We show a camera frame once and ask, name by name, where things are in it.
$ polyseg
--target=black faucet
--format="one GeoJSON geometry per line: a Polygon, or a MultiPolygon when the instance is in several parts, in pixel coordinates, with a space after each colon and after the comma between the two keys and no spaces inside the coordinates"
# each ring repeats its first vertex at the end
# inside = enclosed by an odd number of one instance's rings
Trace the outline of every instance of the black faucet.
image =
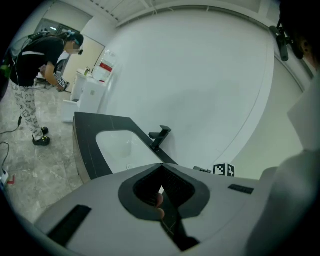
{"type": "Polygon", "coordinates": [[[171,129],[168,126],[160,125],[162,128],[161,132],[150,132],[149,137],[151,139],[155,139],[155,141],[150,145],[150,147],[154,151],[159,150],[159,146],[162,142],[164,142],[165,138],[168,136],[168,134],[171,132],[171,129]]]}

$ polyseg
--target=red label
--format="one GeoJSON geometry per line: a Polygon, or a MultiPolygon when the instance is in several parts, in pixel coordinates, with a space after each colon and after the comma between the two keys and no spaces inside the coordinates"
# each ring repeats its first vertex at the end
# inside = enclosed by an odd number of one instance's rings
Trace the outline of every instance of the red label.
{"type": "Polygon", "coordinates": [[[100,67],[105,69],[105,70],[108,70],[109,72],[112,72],[112,67],[110,67],[110,66],[108,66],[108,65],[106,65],[106,64],[104,64],[102,62],[100,63],[100,67]]]}
{"type": "Polygon", "coordinates": [[[15,180],[16,180],[16,179],[15,179],[15,175],[13,175],[12,181],[9,180],[9,181],[7,182],[7,184],[15,184],[15,180]]]}

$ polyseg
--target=marble floor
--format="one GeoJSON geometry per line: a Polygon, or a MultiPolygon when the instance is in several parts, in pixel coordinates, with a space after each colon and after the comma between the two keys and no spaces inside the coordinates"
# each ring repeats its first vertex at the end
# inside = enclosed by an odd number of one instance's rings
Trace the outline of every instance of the marble floor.
{"type": "MultiPolygon", "coordinates": [[[[41,126],[49,128],[49,146],[34,146],[32,135],[22,120],[13,133],[0,135],[0,142],[10,145],[4,169],[14,184],[7,184],[5,192],[15,211],[34,223],[52,204],[76,190],[83,183],[78,175],[73,154],[73,126],[61,122],[63,100],[70,93],[55,88],[36,89],[36,114],[41,126]]],[[[0,102],[0,133],[14,130],[19,119],[19,109],[9,87],[0,102]]],[[[0,164],[8,146],[0,145],[0,164]]]]}

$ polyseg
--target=patterned pants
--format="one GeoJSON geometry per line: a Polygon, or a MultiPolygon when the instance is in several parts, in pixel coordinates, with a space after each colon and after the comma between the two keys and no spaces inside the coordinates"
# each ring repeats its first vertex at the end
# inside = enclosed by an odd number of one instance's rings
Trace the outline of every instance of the patterned pants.
{"type": "Polygon", "coordinates": [[[26,125],[32,132],[34,139],[40,140],[43,137],[41,127],[36,116],[35,93],[29,87],[22,87],[10,80],[16,104],[20,108],[20,114],[26,125]]]}

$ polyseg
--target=bottle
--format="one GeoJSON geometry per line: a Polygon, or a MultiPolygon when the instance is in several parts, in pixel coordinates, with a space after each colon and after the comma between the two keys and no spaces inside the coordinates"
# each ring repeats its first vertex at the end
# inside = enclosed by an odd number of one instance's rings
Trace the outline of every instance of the bottle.
{"type": "Polygon", "coordinates": [[[92,71],[93,78],[98,81],[106,82],[111,75],[116,62],[116,55],[112,51],[106,50],[92,71]]]}
{"type": "Polygon", "coordinates": [[[85,76],[87,76],[88,71],[89,71],[89,67],[87,66],[86,69],[85,69],[85,71],[84,71],[84,75],[85,75],[85,76]]]}

